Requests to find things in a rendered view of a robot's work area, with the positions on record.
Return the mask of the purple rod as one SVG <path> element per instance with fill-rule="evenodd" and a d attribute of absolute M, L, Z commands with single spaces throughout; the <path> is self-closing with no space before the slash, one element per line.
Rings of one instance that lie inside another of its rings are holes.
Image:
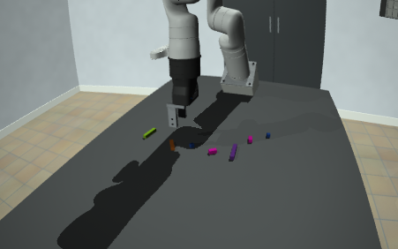
<path fill-rule="evenodd" d="M 237 151 L 237 144 L 233 144 L 232 151 L 230 154 L 230 160 L 234 160 L 236 151 Z"/>

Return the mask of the lime green rod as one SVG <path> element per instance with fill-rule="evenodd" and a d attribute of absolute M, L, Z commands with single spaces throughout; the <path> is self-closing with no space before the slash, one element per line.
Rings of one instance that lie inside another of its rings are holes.
<path fill-rule="evenodd" d="M 153 133 L 155 133 L 156 132 L 156 128 L 153 128 L 153 129 L 151 129 L 150 131 L 148 131 L 147 133 L 145 133 L 144 135 L 143 135 L 143 137 L 146 139 L 146 138 L 148 138 L 149 136 L 151 136 Z"/>

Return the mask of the orange rod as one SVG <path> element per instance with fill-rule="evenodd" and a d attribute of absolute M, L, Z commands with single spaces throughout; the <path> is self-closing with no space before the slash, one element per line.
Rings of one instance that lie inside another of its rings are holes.
<path fill-rule="evenodd" d="M 169 143 L 170 143 L 171 151 L 175 150 L 174 141 L 173 140 L 169 140 Z"/>

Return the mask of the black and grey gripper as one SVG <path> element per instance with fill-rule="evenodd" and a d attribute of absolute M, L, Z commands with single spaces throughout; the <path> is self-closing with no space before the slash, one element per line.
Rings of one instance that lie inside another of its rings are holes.
<path fill-rule="evenodd" d="M 197 77 L 200 76 L 199 37 L 172 39 L 169 44 L 150 52 L 151 59 L 168 57 L 169 76 L 173 81 L 172 102 L 167 103 L 169 127 L 178 127 L 178 117 L 186 118 L 186 106 L 199 96 Z"/>

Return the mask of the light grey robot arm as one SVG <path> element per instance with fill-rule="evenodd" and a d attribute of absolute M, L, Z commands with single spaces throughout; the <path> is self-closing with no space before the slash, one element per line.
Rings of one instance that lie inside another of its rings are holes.
<path fill-rule="evenodd" d="M 199 36 L 199 20 L 188 12 L 187 4 L 199 0 L 162 0 L 169 20 L 169 38 L 185 39 Z M 245 46 L 244 18 L 240 11 L 226 8 L 223 0 L 207 0 L 207 24 L 222 33 L 219 44 L 228 75 L 235 81 L 245 80 L 250 75 L 250 66 Z"/>

